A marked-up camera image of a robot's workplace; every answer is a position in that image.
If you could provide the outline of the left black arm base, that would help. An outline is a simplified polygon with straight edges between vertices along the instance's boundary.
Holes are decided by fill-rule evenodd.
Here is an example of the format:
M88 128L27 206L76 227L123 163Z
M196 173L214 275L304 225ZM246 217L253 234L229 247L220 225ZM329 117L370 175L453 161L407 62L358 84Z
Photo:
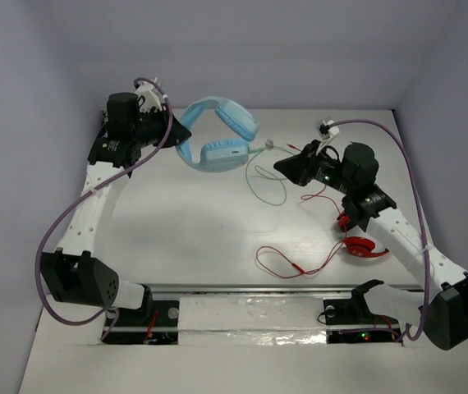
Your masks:
M106 345L167 346L178 344L180 300L155 295L145 286L138 309L120 308L106 315L102 343Z

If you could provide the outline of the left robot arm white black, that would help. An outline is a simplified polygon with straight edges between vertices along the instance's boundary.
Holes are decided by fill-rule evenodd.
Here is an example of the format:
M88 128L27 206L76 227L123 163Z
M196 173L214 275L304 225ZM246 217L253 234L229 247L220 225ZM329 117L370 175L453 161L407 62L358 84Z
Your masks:
M146 88L108 97L106 116L88 155L80 202L67 210L71 221L53 252L39 258L37 276L57 302L124 308L135 323L154 313L147 286L119 277L103 258L117 200L141 162L145 146L173 146L189 131L170 124L164 98Z

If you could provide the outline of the light blue headphones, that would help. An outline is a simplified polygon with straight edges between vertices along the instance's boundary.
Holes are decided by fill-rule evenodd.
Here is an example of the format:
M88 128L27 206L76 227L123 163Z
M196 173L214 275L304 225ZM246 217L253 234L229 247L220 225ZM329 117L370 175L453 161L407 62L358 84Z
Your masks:
M192 158L190 139L176 146L177 154L187 166L200 172L220 173L242 167L248 163L250 143L259 132L259 123L239 103L219 96L208 96L193 102L180 116L179 122L190 130L208 109L212 109L216 117L237 137L203 145L198 162Z

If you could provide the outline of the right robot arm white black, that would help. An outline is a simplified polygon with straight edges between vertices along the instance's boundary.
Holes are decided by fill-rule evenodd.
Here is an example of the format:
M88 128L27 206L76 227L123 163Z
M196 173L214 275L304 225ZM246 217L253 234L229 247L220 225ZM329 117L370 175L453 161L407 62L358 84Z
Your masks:
M426 241L379 188L379 162L368 145L351 143L341 158L332 158L326 150L313 140L273 167L295 185L319 181L343 193L342 207L351 224L383 245L424 291L401 291L370 280L355 289L353 318L367 323L386 315L423 332L441 350L468 339L468 271Z

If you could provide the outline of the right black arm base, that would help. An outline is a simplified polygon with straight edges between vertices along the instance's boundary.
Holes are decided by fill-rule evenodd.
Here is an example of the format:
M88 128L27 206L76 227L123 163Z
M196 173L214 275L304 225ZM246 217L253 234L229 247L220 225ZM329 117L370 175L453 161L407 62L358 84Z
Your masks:
M349 298L323 301L317 321L327 328L328 344L401 343L398 321L373 314L365 302L365 294L381 284L370 280L353 289Z

